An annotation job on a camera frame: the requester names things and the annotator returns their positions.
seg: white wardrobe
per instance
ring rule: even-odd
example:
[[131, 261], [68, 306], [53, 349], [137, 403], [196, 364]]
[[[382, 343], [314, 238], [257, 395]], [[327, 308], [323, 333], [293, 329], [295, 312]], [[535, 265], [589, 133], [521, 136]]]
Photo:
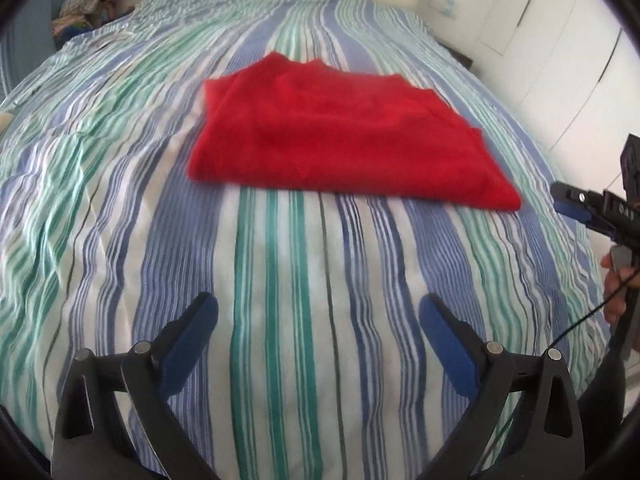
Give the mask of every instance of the white wardrobe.
[[[640, 136], [640, 57], [602, 0], [496, 0], [472, 57], [568, 183], [625, 195], [620, 152]], [[610, 245], [592, 242], [597, 256]]]

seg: blue gripper pad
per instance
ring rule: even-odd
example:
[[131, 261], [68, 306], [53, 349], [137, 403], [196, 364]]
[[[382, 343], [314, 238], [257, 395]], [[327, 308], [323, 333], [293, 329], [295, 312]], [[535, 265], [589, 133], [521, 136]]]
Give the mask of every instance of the blue gripper pad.
[[459, 395], [474, 400], [480, 391], [478, 367], [438, 309], [439, 301], [442, 300], [431, 294], [420, 300], [420, 326], [454, 389]]
[[581, 224], [586, 224], [593, 218], [593, 215], [586, 209], [574, 207], [566, 202], [554, 202], [554, 210], [556, 213], [573, 218]]
[[158, 394], [168, 399], [180, 393], [218, 323], [218, 300], [208, 295], [191, 322], [162, 360]]

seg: wire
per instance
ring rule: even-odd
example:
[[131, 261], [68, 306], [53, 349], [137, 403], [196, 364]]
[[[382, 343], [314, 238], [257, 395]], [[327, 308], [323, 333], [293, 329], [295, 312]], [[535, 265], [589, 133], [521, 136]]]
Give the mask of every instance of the wire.
[[511, 423], [513, 422], [513, 419], [516, 416], [517, 411], [518, 411], [518, 408], [516, 407], [511, 412], [511, 415], [509, 415], [509, 418], [504, 423], [504, 426], [500, 428], [500, 431], [498, 431], [498, 433], [496, 433], [494, 441], [486, 449], [486, 451], [484, 452], [484, 455], [482, 455], [482, 458], [478, 461], [478, 470], [482, 468], [482, 466], [484, 465], [484, 462], [486, 462], [486, 459], [489, 458], [489, 455], [491, 455], [491, 453], [494, 451], [495, 447], [498, 445], [498, 443], [500, 442], [500, 439], [504, 435], [504, 432], [511, 427]]
[[582, 323], [584, 323], [585, 321], [587, 321], [591, 316], [594, 316], [594, 314], [596, 314], [599, 310], [601, 310], [607, 303], [609, 303], [609, 301], [612, 300], [612, 298], [619, 293], [623, 288], [625, 288], [627, 286], [627, 284], [634, 279], [638, 274], [640, 274], [640, 268], [636, 269], [634, 271], [634, 273], [629, 276], [626, 280], [624, 280], [622, 283], [620, 283], [620, 286], [607, 298], [605, 298], [605, 300], [599, 304], [597, 307], [595, 307], [593, 310], [590, 310], [585, 316], [582, 316], [578, 321], [576, 321], [575, 323], [573, 323], [569, 328], [567, 328], [564, 332], [562, 332], [558, 337], [556, 337], [554, 339], [554, 341], [548, 346], [546, 347], [546, 350], [549, 350], [550, 348], [553, 348], [554, 346], [556, 346], [559, 342], [562, 341], [562, 339], [564, 339], [564, 337], [570, 333], [571, 331], [573, 331], [575, 328], [577, 328], [578, 326], [580, 326]]

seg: red towel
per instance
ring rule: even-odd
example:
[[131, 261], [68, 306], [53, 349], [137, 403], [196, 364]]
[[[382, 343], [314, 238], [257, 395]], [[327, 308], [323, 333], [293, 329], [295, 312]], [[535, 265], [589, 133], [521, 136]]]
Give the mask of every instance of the red towel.
[[194, 180], [520, 208], [480, 130], [399, 75], [272, 53], [204, 88], [206, 123], [188, 164]]

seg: striped bedsheet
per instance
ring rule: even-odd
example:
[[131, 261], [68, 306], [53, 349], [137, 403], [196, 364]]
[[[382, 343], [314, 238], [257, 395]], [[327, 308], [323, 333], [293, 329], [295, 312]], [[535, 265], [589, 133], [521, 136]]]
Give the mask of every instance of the striped bedsheet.
[[[273, 50], [435, 89], [482, 129], [521, 211], [190, 182], [202, 81]], [[154, 338], [206, 290], [220, 322], [170, 405], [223, 479], [412, 480], [466, 407], [419, 329], [422, 295], [540, 354], [602, 294], [585, 230], [553, 212], [545, 157], [404, 10], [145, 0], [1, 109], [15, 119], [0, 134], [0, 402], [47, 454], [74, 353]], [[561, 344], [578, 390], [605, 339], [596, 317]]]

